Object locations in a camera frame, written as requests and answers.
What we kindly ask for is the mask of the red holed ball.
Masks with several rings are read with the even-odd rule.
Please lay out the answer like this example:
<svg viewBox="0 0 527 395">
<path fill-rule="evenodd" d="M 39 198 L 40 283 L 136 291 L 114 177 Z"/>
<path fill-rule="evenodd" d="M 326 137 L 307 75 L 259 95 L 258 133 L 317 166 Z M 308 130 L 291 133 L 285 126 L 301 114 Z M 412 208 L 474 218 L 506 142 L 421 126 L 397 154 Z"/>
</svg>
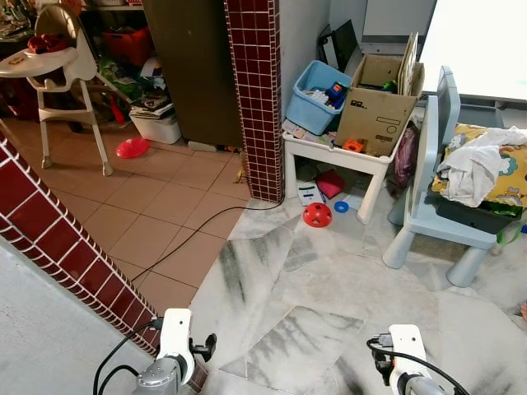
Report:
<svg viewBox="0 0 527 395">
<path fill-rule="evenodd" d="M 306 206 L 301 217 L 306 225 L 312 227 L 326 227 L 333 221 L 331 208 L 320 202 L 313 202 Z"/>
</svg>

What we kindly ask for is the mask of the small white carton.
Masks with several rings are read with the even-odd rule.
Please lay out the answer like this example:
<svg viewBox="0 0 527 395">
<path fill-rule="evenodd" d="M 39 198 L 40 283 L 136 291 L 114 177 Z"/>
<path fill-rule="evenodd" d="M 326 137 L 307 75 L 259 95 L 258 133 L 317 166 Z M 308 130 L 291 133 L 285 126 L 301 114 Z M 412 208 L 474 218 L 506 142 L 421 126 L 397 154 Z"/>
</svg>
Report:
<svg viewBox="0 0 527 395">
<path fill-rule="evenodd" d="M 296 191 L 304 207 L 311 206 L 313 203 L 326 203 L 326 195 L 320 192 L 315 182 L 298 182 Z"/>
</svg>

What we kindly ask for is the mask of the dark purple bag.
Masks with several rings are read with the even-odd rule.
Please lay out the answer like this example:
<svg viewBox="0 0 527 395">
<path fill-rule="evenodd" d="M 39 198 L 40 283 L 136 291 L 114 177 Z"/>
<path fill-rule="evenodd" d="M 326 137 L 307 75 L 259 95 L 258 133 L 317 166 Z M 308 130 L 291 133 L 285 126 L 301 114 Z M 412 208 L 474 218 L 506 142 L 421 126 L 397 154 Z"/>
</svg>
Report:
<svg viewBox="0 0 527 395">
<path fill-rule="evenodd" d="M 419 129 L 410 121 L 400 137 L 392 162 L 391 194 L 399 195 L 409 188 L 414 170 L 417 168 L 417 142 Z"/>
</svg>

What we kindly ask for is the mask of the grey-blue plastic chair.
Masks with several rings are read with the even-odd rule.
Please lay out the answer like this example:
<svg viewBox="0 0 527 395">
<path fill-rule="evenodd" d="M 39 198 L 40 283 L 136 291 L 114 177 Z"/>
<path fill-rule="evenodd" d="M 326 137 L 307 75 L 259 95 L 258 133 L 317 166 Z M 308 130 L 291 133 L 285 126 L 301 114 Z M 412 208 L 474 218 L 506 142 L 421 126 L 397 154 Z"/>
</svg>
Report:
<svg viewBox="0 0 527 395">
<path fill-rule="evenodd" d="M 399 233 L 385 249 L 388 267 L 405 266 L 418 235 L 463 245 L 445 278 L 474 282 L 497 233 L 526 208 L 526 132 L 504 128 L 500 110 L 463 105 L 448 65 L 429 95 L 417 142 L 417 168 L 403 192 Z"/>
</svg>

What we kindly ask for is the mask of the small white plastic table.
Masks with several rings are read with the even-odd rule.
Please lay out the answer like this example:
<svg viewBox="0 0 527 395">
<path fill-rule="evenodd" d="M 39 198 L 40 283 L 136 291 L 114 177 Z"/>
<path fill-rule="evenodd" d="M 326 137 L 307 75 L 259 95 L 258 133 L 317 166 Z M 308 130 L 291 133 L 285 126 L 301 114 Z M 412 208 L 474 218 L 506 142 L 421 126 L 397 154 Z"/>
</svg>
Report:
<svg viewBox="0 0 527 395">
<path fill-rule="evenodd" d="M 374 207 L 379 202 L 380 192 L 383 191 L 385 174 L 391 168 L 393 157 L 389 156 L 369 156 L 362 153 L 353 153 L 353 151 L 344 150 L 343 148 L 332 147 L 331 144 L 319 142 L 309 142 L 297 138 L 294 132 L 301 129 L 298 125 L 283 120 L 280 136 L 283 141 L 283 176 L 285 176 L 285 197 L 297 198 L 300 196 L 296 181 L 295 158 L 297 156 L 319 160 L 329 165 L 335 165 L 339 168 L 356 170 L 366 174 L 371 174 L 371 180 L 366 188 L 364 199 L 357 208 L 357 218 L 363 225 L 369 225 L 374 216 Z"/>
</svg>

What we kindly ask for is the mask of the white storage box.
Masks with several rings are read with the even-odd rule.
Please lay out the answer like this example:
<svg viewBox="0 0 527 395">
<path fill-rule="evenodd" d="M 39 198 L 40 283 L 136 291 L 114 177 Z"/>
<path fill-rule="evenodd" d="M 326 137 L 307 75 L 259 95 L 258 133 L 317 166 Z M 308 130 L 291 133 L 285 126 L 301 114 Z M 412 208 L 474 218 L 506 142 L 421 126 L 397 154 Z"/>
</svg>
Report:
<svg viewBox="0 0 527 395">
<path fill-rule="evenodd" d="M 151 140 L 151 142 L 175 144 L 182 138 L 180 125 L 177 123 L 175 114 L 158 119 L 135 116 L 131 116 L 129 119 L 135 124 L 140 136 Z"/>
</svg>

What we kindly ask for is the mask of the brown cardboard box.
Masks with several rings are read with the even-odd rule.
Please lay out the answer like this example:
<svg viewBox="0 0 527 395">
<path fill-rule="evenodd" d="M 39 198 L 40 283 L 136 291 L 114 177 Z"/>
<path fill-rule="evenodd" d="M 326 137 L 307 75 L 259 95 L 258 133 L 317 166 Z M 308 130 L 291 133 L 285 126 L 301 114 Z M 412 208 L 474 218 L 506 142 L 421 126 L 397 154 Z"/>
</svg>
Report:
<svg viewBox="0 0 527 395">
<path fill-rule="evenodd" d="M 407 89 L 379 91 L 387 81 L 399 82 L 403 71 L 403 58 L 383 55 L 365 55 L 352 75 L 352 86 L 340 114 L 338 146 L 347 140 L 365 140 L 364 153 L 372 156 L 390 156 L 400 135 L 405 131 L 409 117 L 422 93 L 424 63 L 412 68 Z"/>
</svg>

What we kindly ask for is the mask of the stack of magazines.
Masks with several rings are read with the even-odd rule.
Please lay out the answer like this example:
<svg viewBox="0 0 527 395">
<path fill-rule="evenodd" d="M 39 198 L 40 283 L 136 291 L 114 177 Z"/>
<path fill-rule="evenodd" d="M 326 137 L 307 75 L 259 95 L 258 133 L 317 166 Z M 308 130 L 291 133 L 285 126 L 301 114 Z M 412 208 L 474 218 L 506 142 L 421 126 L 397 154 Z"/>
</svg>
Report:
<svg viewBox="0 0 527 395">
<path fill-rule="evenodd" d="M 162 92 L 144 94 L 129 106 L 129 116 L 140 119 L 166 119 L 174 112 L 172 99 Z"/>
</svg>

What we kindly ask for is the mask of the blue plastic bin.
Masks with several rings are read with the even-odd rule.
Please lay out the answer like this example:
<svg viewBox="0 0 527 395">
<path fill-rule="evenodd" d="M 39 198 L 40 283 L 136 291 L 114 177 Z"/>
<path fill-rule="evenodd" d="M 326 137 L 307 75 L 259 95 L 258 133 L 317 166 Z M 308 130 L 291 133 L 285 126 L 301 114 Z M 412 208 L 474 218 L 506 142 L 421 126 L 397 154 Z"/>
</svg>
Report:
<svg viewBox="0 0 527 395">
<path fill-rule="evenodd" d="M 347 74 L 329 67 L 326 63 L 314 60 L 296 79 L 293 96 L 286 107 L 286 120 L 304 128 L 311 134 L 320 136 L 341 109 L 331 109 L 326 105 L 326 90 L 338 82 L 349 91 L 352 79 Z"/>
</svg>

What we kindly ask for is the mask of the blue toy figure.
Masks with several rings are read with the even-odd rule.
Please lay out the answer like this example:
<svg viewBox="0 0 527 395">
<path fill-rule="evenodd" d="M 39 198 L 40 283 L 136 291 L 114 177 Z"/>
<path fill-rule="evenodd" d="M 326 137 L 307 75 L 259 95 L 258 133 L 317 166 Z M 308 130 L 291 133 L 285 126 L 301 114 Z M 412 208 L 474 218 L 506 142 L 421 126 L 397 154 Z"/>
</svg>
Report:
<svg viewBox="0 0 527 395">
<path fill-rule="evenodd" d="M 331 109 L 341 109 L 347 97 L 347 87 L 338 82 L 326 90 L 326 105 Z"/>
</svg>

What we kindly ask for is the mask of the dark brown cabinet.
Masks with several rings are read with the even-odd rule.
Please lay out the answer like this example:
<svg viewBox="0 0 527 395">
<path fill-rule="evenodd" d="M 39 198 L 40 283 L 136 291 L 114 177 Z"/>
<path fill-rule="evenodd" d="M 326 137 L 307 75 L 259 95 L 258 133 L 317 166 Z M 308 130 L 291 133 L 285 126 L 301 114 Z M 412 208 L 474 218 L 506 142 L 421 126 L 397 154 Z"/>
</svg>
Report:
<svg viewBox="0 0 527 395">
<path fill-rule="evenodd" d="M 182 136 L 241 148 L 223 0 L 142 0 Z"/>
</svg>

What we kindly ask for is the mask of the beige framed board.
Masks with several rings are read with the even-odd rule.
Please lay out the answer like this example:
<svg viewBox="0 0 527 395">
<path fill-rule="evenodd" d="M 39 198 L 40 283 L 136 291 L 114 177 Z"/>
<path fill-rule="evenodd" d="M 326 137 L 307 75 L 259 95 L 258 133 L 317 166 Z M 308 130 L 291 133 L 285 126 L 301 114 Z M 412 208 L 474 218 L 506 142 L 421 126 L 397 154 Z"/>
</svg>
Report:
<svg viewBox="0 0 527 395">
<path fill-rule="evenodd" d="M 399 95 L 417 95 L 415 89 L 415 78 L 417 78 L 417 41 L 419 34 L 414 31 L 409 37 L 403 53 L 402 62 L 399 65 L 398 90 Z"/>
</svg>

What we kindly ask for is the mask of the black flat screen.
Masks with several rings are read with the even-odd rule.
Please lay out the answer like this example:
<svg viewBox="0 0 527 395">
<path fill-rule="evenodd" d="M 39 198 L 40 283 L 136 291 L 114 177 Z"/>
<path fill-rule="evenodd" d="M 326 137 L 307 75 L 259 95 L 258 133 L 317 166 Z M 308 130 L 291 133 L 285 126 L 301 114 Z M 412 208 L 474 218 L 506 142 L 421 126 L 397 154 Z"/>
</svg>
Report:
<svg viewBox="0 0 527 395">
<path fill-rule="evenodd" d="M 361 50 L 354 24 L 346 21 L 337 29 L 326 26 L 316 39 L 316 57 L 340 72 L 357 64 L 361 60 Z"/>
</svg>

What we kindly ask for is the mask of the red plastic basket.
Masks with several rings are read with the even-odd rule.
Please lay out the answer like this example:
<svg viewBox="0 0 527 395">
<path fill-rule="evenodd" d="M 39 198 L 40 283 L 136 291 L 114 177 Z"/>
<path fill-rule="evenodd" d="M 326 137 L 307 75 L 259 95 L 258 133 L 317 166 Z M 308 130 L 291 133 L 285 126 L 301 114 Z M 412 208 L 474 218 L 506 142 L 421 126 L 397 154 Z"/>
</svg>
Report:
<svg viewBox="0 0 527 395">
<path fill-rule="evenodd" d="M 148 27 L 105 30 L 102 38 L 110 55 L 132 67 L 142 67 L 154 54 L 155 48 Z"/>
</svg>

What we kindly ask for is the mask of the white baby high chair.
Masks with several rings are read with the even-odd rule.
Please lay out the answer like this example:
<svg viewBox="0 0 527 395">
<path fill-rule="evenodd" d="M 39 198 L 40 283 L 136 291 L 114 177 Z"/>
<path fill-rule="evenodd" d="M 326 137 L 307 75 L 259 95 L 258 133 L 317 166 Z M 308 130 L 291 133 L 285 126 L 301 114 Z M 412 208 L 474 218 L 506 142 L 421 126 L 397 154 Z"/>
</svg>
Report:
<svg viewBox="0 0 527 395">
<path fill-rule="evenodd" d="M 68 48 L 56 53 L 30 55 L 27 49 L 19 50 L 0 61 L 0 77 L 24 78 L 36 91 L 42 148 L 42 166 L 53 165 L 49 146 L 49 121 L 80 122 L 90 125 L 100 156 L 102 173 L 114 173 L 110 165 L 108 150 L 103 142 L 95 109 L 87 82 L 99 76 L 96 57 L 84 34 L 82 23 L 75 11 L 60 2 L 42 5 L 39 8 L 35 33 L 63 34 L 68 39 Z M 68 93 L 78 86 L 82 90 L 82 109 L 54 109 L 45 104 L 45 94 Z"/>
</svg>

